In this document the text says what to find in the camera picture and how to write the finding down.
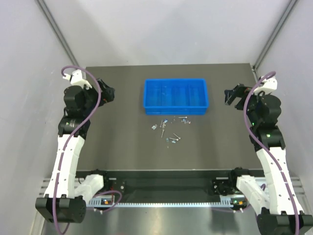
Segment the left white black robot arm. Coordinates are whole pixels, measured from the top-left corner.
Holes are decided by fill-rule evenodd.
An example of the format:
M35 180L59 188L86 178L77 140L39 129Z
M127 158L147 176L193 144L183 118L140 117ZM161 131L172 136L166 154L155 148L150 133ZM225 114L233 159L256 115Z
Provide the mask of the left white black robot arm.
M64 91L63 116L58 124L58 147L52 175L43 196L36 199L35 208L51 223L81 223L87 203L104 187L103 176L91 174L75 186L76 171L82 147L96 109L114 100L114 88L100 78L92 86L86 79L86 69L72 66L71 74L62 68L63 79L70 82Z

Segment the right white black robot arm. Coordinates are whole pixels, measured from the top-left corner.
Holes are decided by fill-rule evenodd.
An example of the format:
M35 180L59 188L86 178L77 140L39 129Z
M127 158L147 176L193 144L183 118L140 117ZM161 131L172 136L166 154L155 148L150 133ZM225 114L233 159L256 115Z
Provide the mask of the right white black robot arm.
M238 84L225 90L225 104L239 98L237 110L244 122L255 153L262 165L267 191L256 182L248 169L231 171L229 182L241 192L253 208L262 235L304 235L313 227L313 217L306 214L293 189L286 160L286 145L277 125L281 101L272 95L278 82L272 71L259 78L253 87Z

